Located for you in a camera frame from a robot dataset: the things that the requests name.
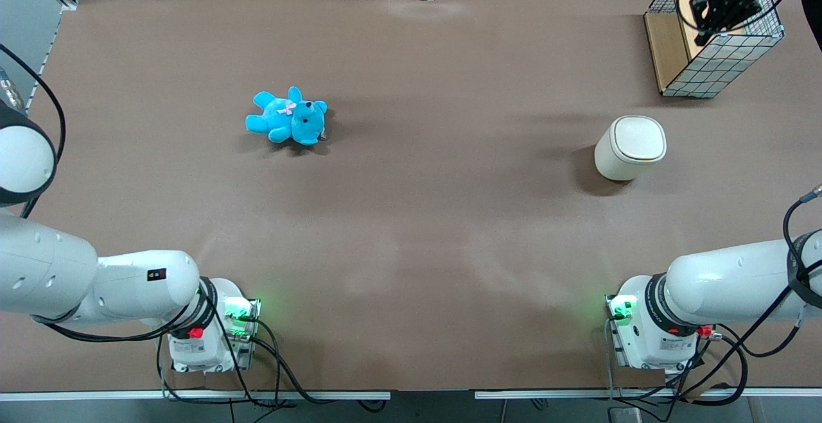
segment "table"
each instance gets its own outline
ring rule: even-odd
[[[179,248],[230,277],[305,388],[603,388],[604,295],[680,254],[778,238],[822,160],[822,56],[798,4],[779,46],[691,101],[656,92],[649,1],[83,0],[44,73],[70,118],[33,218],[100,254]],[[252,96],[291,84],[333,111],[314,151],[244,132]],[[53,132],[50,110],[36,96]],[[669,154],[620,186],[592,149],[625,114],[660,121]],[[0,329],[4,392],[157,387],[148,344],[5,313]],[[798,352],[820,336],[809,322],[749,384],[818,388]],[[622,386],[661,379],[625,371]]]

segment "green light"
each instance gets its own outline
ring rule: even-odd
[[[243,297],[229,297],[225,299],[225,314],[231,317],[240,317],[249,313],[250,302]]]

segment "blue teddy bear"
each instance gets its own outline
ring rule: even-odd
[[[291,138],[305,146],[325,139],[328,105],[323,101],[303,101],[297,87],[288,89],[288,99],[260,92],[254,96],[254,104],[262,109],[262,115],[246,117],[246,129],[252,133],[267,134],[275,143]]]

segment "red connector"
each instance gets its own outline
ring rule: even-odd
[[[710,325],[703,325],[701,327],[697,327],[696,334],[702,338],[709,338],[713,334],[713,329],[711,329]]]

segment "white container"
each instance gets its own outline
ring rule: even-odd
[[[665,131],[647,116],[622,116],[597,142],[593,160],[610,180],[632,180],[665,157]]]

